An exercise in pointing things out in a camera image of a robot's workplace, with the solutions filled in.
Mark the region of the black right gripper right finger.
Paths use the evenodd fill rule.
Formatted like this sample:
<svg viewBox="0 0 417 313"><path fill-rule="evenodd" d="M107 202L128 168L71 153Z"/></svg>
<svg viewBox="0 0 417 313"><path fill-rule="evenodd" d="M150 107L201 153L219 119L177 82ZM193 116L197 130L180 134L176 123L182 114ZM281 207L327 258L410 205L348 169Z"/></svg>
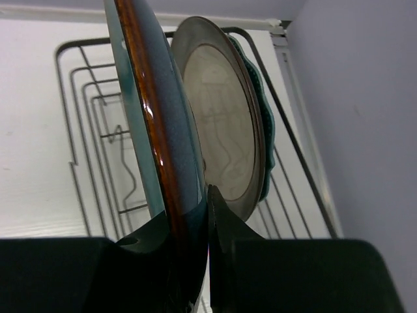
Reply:
<svg viewBox="0 0 417 313"><path fill-rule="evenodd" d="M209 186L214 312L402 312L386 264L356 239L265 239Z"/></svg>

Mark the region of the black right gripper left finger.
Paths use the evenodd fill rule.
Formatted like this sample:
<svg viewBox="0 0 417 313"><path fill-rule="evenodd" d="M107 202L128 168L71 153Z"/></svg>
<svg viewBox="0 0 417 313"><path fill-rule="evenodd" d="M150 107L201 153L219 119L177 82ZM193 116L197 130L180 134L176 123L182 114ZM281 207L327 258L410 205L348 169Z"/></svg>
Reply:
<svg viewBox="0 0 417 313"><path fill-rule="evenodd" d="M105 237L1 240L2 312L169 312L160 213L113 242Z"/></svg>

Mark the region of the teal scalloped beaded plate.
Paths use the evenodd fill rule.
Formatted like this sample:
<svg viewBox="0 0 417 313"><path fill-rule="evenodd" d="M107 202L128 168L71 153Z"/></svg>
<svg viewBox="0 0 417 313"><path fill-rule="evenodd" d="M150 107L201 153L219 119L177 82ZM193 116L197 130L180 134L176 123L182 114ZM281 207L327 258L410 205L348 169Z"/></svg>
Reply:
<svg viewBox="0 0 417 313"><path fill-rule="evenodd" d="M268 195L271 172L274 166L276 165L274 159L274 140L276 133L274 115L272 113L270 104L268 103L268 100L266 98L262 77L257 67L247 58L238 40L232 37L231 35L228 35L227 37L232 42L233 46L237 49L239 55L241 56L245 64L260 108L266 148L265 177L263 181L263 188L259 198L259 201L263 201Z"/></svg>

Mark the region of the grey rimmed cream plate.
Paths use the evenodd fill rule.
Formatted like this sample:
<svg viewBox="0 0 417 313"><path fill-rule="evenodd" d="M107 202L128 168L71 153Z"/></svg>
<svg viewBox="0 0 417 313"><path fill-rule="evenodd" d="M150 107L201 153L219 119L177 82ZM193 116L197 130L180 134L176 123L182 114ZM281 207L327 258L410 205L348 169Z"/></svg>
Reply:
<svg viewBox="0 0 417 313"><path fill-rule="evenodd" d="M212 21L186 18L171 49L201 144L205 181L242 220L261 199L266 144L261 111L237 48Z"/></svg>

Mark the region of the dark teal blossom plate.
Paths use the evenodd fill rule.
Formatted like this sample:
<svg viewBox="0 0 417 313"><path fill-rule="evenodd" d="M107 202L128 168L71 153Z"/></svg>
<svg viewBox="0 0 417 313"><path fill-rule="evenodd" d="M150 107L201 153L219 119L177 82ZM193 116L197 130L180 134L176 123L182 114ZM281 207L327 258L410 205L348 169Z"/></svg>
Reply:
<svg viewBox="0 0 417 313"><path fill-rule="evenodd" d="M152 215L173 252L165 309L195 312L207 264L208 210L194 116L170 45L146 1L106 1L124 112Z"/></svg>

